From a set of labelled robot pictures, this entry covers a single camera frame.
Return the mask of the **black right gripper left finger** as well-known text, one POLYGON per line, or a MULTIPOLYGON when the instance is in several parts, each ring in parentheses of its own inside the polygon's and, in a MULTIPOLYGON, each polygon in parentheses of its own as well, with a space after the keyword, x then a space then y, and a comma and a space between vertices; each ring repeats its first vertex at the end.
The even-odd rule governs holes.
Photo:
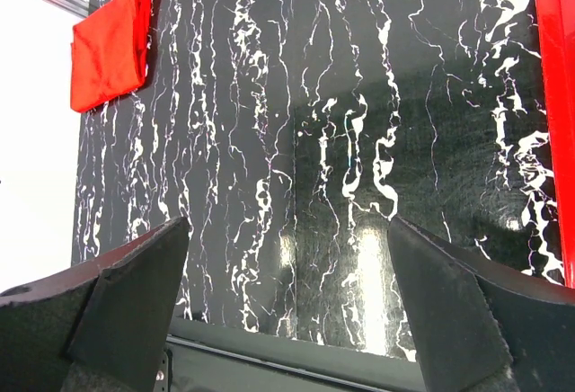
POLYGON ((1 294, 1 389, 155 387, 188 253, 189 222, 1 294))

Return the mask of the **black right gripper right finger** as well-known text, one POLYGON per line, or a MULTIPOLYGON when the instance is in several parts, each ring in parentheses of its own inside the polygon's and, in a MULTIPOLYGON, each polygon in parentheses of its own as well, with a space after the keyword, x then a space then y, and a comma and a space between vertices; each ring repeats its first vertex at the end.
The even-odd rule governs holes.
POLYGON ((572 391, 574 291, 396 217, 396 281, 429 391, 572 391))

